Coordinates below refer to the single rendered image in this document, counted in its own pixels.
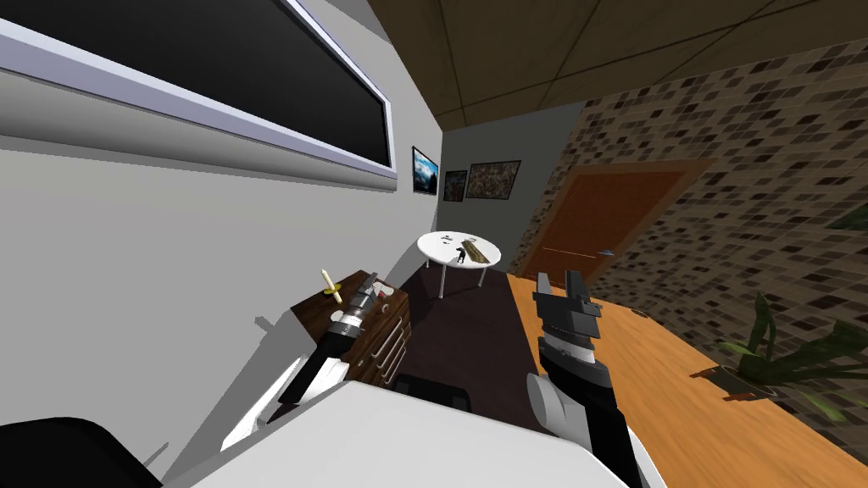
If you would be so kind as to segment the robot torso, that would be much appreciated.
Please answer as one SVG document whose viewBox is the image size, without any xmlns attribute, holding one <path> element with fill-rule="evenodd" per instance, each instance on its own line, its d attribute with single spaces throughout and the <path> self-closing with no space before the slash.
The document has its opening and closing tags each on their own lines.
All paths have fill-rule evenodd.
<svg viewBox="0 0 868 488">
<path fill-rule="evenodd" d="M 164 488 L 627 488 L 582 447 L 345 381 Z"/>
</svg>

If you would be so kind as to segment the dark brown wooden dresser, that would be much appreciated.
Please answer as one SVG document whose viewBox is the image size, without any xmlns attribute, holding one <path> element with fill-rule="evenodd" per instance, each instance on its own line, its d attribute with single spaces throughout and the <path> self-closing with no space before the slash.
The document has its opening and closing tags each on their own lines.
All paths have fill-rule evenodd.
<svg viewBox="0 0 868 488">
<path fill-rule="evenodd" d="M 347 303 L 368 276 L 359 270 L 338 282 L 343 305 L 319 292 L 291 307 L 314 341 L 331 325 L 334 312 L 348 308 Z M 346 379 L 383 386 L 395 371 L 396 360 L 406 351 L 411 335 L 409 295 L 395 288 L 392 295 L 377 299 L 364 316 L 362 329 L 353 347 L 342 356 L 342 361 L 349 363 Z"/>
</svg>

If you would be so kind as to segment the brown door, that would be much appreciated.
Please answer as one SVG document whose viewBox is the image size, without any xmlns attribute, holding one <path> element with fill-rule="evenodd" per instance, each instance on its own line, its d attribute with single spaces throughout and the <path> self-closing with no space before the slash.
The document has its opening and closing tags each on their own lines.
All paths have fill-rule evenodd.
<svg viewBox="0 0 868 488">
<path fill-rule="evenodd" d="M 519 276 L 533 279 L 544 272 L 553 286 L 563 288 L 565 272 L 574 270 L 592 286 L 696 175 L 686 161 L 576 166 L 549 209 Z M 601 255 L 604 249 L 615 255 Z"/>
</svg>

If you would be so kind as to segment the small dark framed picture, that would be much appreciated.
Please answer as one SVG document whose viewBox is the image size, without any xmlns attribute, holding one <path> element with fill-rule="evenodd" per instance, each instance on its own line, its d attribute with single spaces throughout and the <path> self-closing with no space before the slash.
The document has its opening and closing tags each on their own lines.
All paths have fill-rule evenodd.
<svg viewBox="0 0 868 488">
<path fill-rule="evenodd" d="M 444 202 L 462 202 L 464 200 L 468 173 L 468 170 L 454 170 L 445 173 L 442 196 Z"/>
</svg>

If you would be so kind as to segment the white round table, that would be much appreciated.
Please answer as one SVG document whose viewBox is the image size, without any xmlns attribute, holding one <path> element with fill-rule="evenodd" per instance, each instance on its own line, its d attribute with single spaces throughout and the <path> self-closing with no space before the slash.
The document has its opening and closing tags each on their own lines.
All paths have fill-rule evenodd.
<svg viewBox="0 0 868 488">
<path fill-rule="evenodd" d="M 487 270 L 499 263 L 502 254 L 490 241 L 455 231 L 435 231 L 424 234 L 417 247 L 426 257 L 426 267 L 432 261 L 442 267 L 438 298 L 443 298 L 447 268 L 480 269 L 477 287 L 481 287 Z"/>
</svg>

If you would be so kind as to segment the blue framed picture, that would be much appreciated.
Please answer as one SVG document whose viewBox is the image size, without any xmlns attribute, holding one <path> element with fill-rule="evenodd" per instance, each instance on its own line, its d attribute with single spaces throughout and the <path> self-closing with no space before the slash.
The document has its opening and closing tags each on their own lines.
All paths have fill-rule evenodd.
<svg viewBox="0 0 868 488">
<path fill-rule="evenodd" d="M 435 196 L 438 189 L 439 167 L 418 147 L 412 147 L 413 193 Z"/>
</svg>

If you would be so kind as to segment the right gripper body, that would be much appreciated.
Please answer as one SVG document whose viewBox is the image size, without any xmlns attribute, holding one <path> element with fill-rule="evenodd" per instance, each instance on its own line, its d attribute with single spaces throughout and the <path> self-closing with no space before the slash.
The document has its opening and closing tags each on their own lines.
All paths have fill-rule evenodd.
<svg viewBox="0 0 868 488">
<path fill-rule="evenodd" d="M 546 333 L 600 338 L 598 318 L 602 316 L 602 308 L 597 303 L 584 296 L 573 298 L 541 292 L 532 295 Z"/>
</svg>

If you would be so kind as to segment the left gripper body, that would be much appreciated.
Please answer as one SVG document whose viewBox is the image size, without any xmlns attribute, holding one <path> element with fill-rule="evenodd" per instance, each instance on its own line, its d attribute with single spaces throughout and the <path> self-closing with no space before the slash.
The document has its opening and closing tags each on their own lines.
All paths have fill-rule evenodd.
<svg viewBox="0 0 868 488">
<path fill-rule="evenodd" d="M 377 281 L 377 273 L 371 273 L 359 287 L 348 306 L 348 313 L 354 316 L 365 316 L 381 297 L 381 283 Z"/>
</svg>

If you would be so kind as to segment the dark window with pale frame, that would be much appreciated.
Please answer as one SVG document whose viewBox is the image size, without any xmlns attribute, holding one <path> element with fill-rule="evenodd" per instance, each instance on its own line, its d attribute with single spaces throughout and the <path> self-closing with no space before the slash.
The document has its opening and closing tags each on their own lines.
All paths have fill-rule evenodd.
<svg viewBox="0 0 868 488">
<path fill-rule="evenodd" d="M 397 175 L 389 100 L 300 0 L 0 0 L 0 69 Z"/>
</svg>

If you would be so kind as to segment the green potted plant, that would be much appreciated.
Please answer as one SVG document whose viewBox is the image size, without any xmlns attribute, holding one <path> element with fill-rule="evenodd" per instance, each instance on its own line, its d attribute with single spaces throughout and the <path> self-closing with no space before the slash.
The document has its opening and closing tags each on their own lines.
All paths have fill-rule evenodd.
<svg viewBox="0 0 868 488">
<path fill-rule="evenodd" d="M 760 292 L 754 300 L 754 313 L 754 325 L 746 343 L 715 343 L 720 349 L 740 355 L 737 367 L 716 365 L 691 376 L 703 378 L 725 391 L 724 402 L 757 402 L 774 397 L 776 387 L 789 388 L 803 395 L 832 422 L 844 422 L 843 413 L 807 384 L 816 380 L 868 380 L 868 362 L 828 364 L 834 359 L 853 357 L 868 349 L 868 330 L 838 320 L 831 333 L 777 357 L 778 328 L 770 305 Z"/>
</svg>

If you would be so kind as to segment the wide brownish framed picture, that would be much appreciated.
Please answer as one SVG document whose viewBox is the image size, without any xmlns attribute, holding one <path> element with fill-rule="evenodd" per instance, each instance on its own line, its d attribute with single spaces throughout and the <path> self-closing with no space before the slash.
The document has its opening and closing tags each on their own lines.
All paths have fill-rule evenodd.
<svg viewBox="0 0 868 488">
<path fill-rule="evenodd" d="M 519 160 L 472 164 L 466 196 L 468 198 L 508 200 L 520 167 Z"/>
</svg>

